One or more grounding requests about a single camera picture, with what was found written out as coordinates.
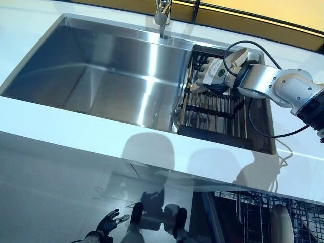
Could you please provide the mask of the robot left hand black palm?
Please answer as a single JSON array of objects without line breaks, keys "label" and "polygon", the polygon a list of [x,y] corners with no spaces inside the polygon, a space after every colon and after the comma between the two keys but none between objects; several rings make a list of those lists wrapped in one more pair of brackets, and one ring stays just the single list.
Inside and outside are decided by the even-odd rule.
[{"label": "robot left hand black palm", "polygon": [[130,218],[128,214],[122,216],[119,216],[119,214],[119,209],[114,209],[100,221],[96,231],[101,233],[103,238],[108,237],[119,224],[126,222]]}]

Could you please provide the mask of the robot right hand black palm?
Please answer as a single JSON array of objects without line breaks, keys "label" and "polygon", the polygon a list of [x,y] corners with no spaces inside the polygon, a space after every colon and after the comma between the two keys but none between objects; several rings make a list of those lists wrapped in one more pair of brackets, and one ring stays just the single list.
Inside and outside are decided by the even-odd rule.
[{"label": "robot right hand black palm", "polygon": [[197,73],[196,80],[192,84],[192,93],[213,92],[223,94],[234,83],[235,76],[230,74],[221,59],[209,57],[203,64],[201,71]]}]

